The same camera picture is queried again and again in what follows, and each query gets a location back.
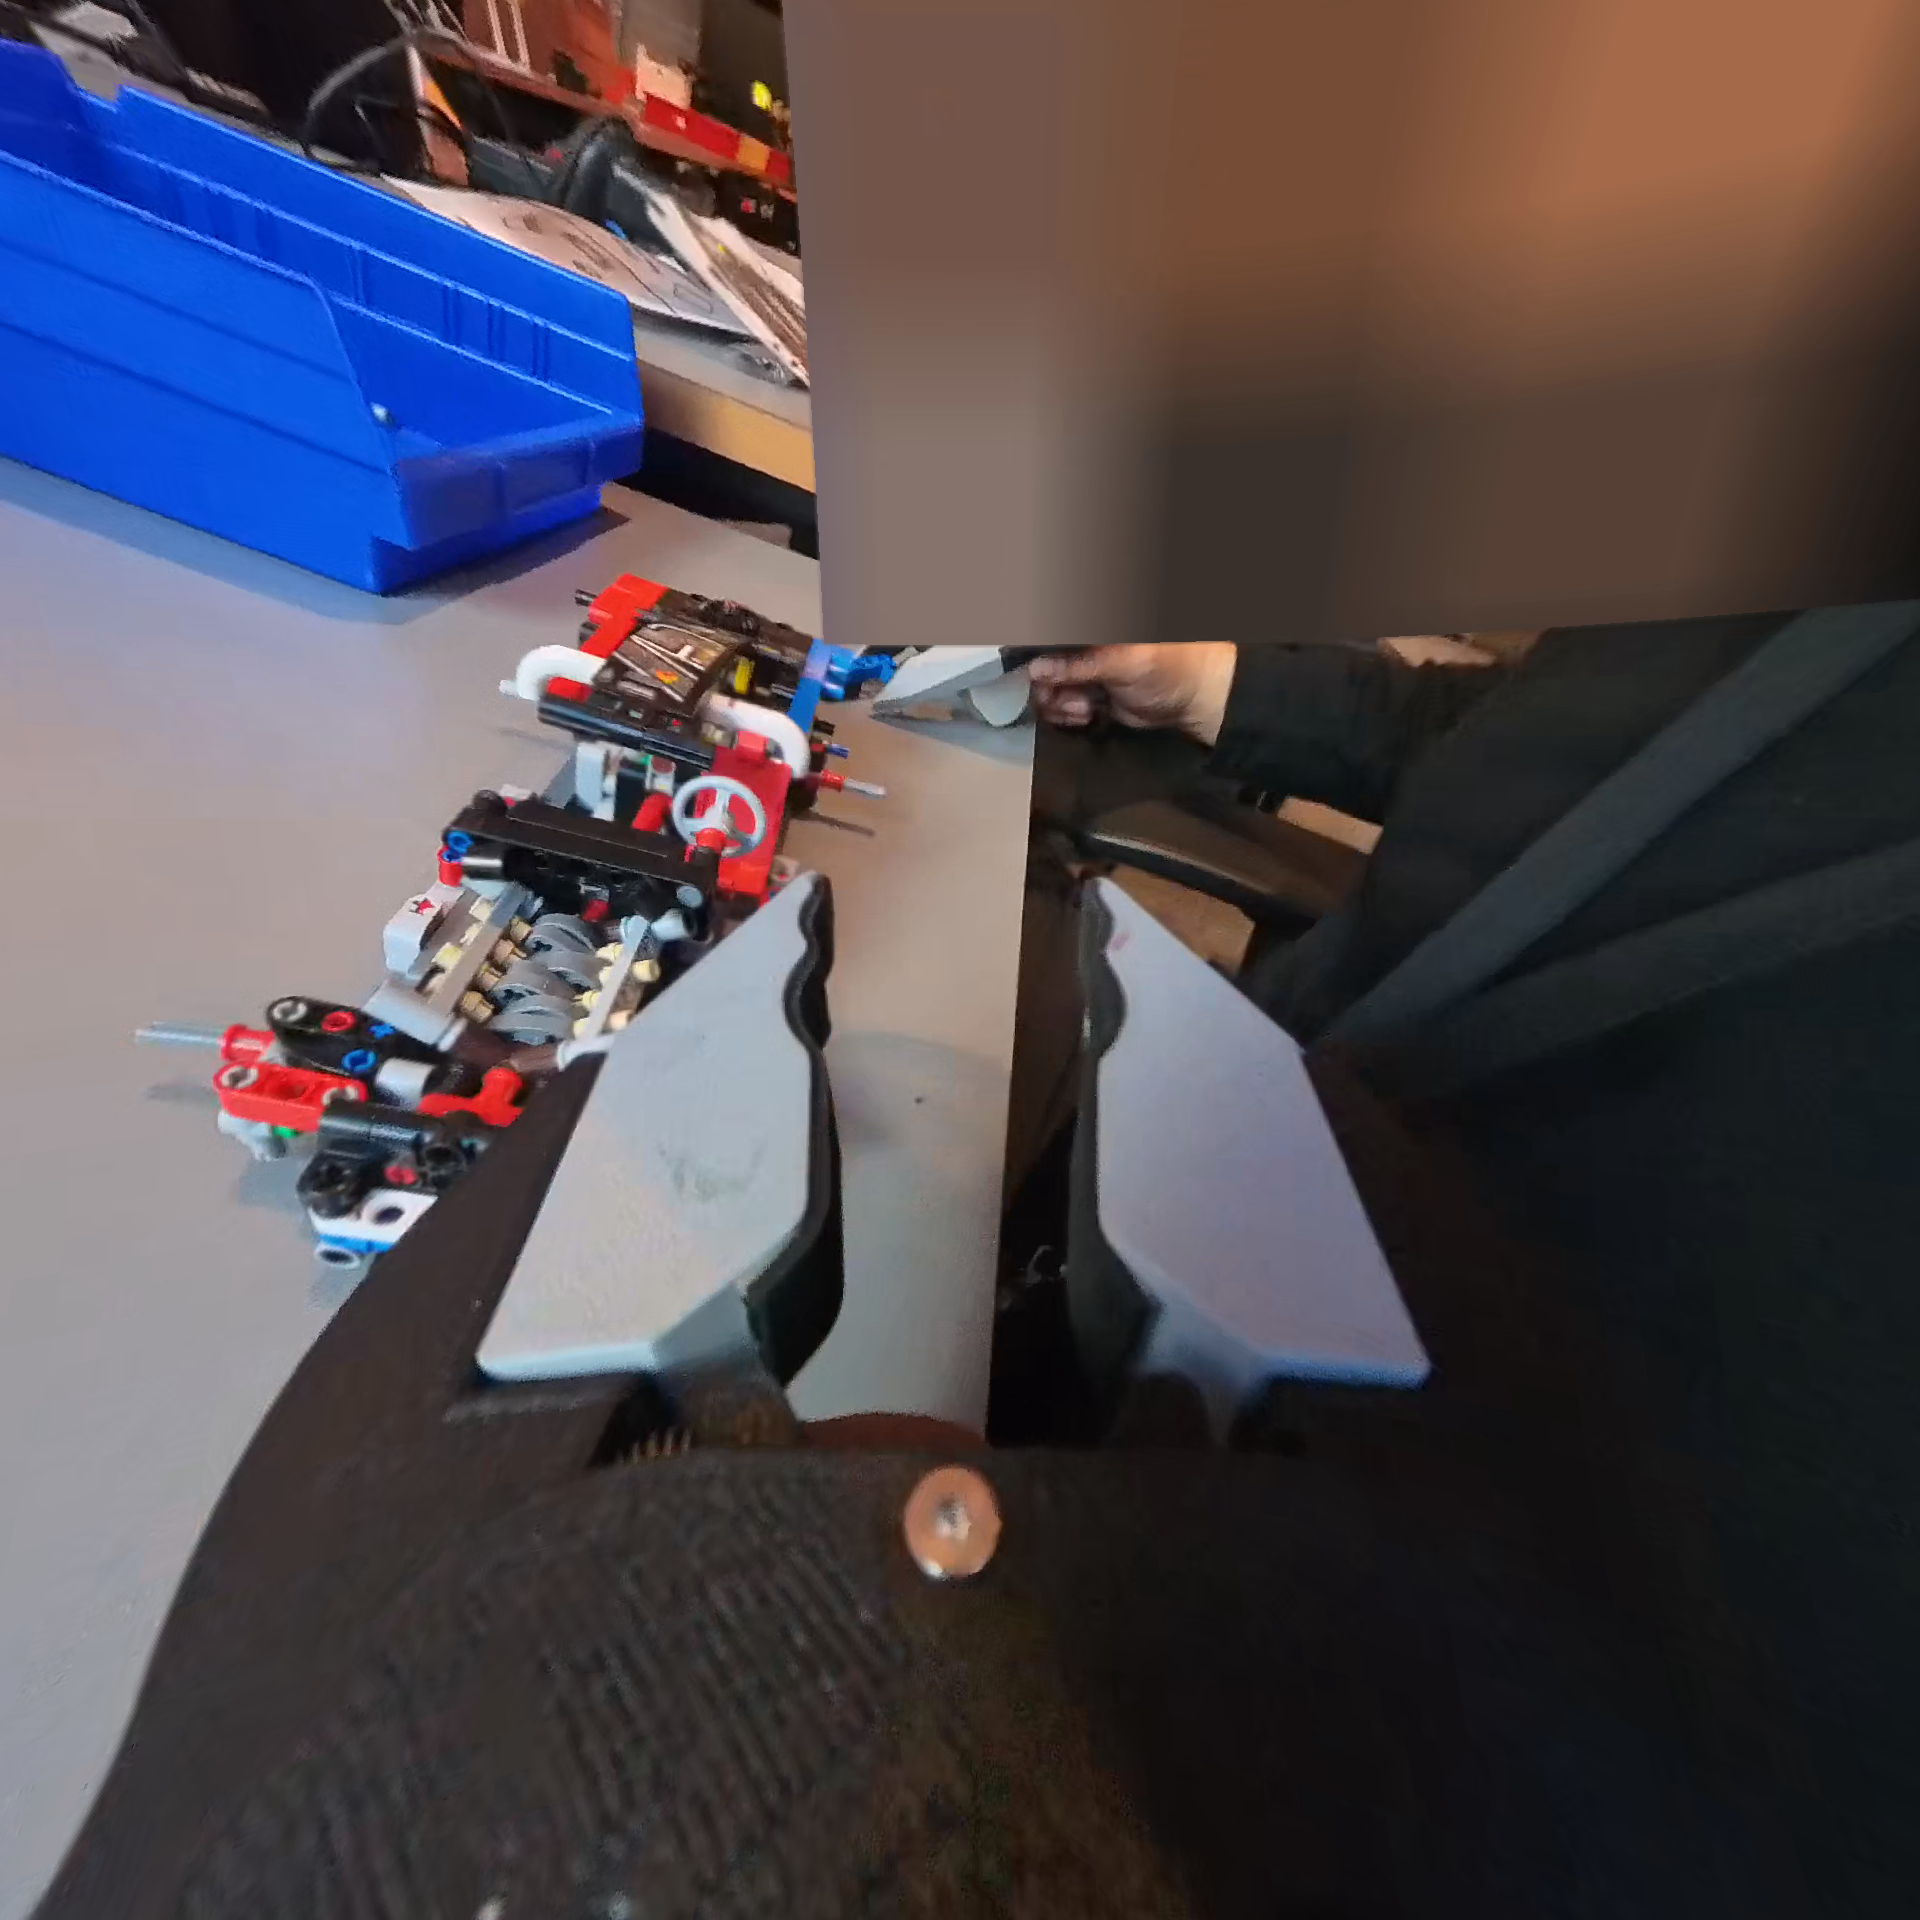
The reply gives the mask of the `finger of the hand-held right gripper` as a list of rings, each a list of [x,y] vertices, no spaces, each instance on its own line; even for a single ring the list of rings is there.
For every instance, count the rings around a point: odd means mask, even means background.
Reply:
[[[987,725],[1000,725],[994,707],[998,697],[982,699],[980,689],[1000,682],[1000,647],[996,645],[935,645],[893,663],[893,674],[871,697],[876,714],[911,714],[958,709],[973,714]]]

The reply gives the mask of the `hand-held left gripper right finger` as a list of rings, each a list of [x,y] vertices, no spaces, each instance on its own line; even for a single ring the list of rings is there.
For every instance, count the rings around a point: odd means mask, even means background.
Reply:
[[[1422,1388],[1298,1042],[1110,881],[1082,894],[1078,979],[1067,1325],[1094,1403],[1168,1379],[1235,1427],[1272,1383]]]

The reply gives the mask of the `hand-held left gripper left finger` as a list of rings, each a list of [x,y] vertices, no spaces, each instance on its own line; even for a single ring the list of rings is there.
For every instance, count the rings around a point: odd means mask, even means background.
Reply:
[[[831,882],[804,871],[599,1052],[483,1377],[783,1388],[824,1345],[845,1285],[831,938]]]

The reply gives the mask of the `toy brick car chassis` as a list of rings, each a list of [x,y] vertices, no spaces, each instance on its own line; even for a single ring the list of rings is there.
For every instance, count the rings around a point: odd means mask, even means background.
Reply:
[[[207,1049],[215,1121],[294,1158],[322,1263],[360,1275],[590,1049],[794,877],[789,828],[844,772],[824,705],[872,697],[895,651],[834,647],[727,596],[636,573],[578,591],[578,638],[500,690],[567,740],[540,789],[480,789],[436,877],[382,930],[356,1004],[280,994],[254,1023],[147,1023]]]

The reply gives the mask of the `blue plastic bin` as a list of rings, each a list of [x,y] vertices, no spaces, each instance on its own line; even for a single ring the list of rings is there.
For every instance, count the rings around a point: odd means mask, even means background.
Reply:
[[[640,467],[620,293],[140,86],[3,55],[3,451],[397,591]]]

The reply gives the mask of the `person's right hand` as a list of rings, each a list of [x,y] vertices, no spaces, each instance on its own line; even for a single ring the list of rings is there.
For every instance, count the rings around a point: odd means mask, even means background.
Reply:
[[[1216,745],[1239,666],[1230,643],[1099,645],[1035,655],[1030,705],[1056,729],[1172,732]]]

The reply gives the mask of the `black office chair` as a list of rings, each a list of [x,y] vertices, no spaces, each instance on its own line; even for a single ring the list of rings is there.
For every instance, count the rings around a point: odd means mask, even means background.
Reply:
[[[1035,821],[1078,858],[1172,882],[1260,929],[1301,930],[1324,919],[1351,897],[1366,861],[1332,836],[1245,807],[1139,799],[1078,817],[1040,807]]]

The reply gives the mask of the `printed paper sheet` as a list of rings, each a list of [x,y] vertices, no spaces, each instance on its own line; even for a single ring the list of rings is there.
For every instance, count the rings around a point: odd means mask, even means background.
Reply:
[[[760,259],[727,222],[691,214],[654,188],[642,188],[640,227],[626,231],[475,188],[386,186],[470,234],[616,293],[638,317],[728,338],[789,386],[810,386],[800,279]]]

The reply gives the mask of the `red shelf rack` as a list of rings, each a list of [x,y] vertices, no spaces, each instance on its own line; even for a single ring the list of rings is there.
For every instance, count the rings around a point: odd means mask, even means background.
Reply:
[[[787,134],[751,105],[703,105],[703,5],[405,5],[434,105],[472,134],[551,156],[615,118],[670,164],[797,197]]]

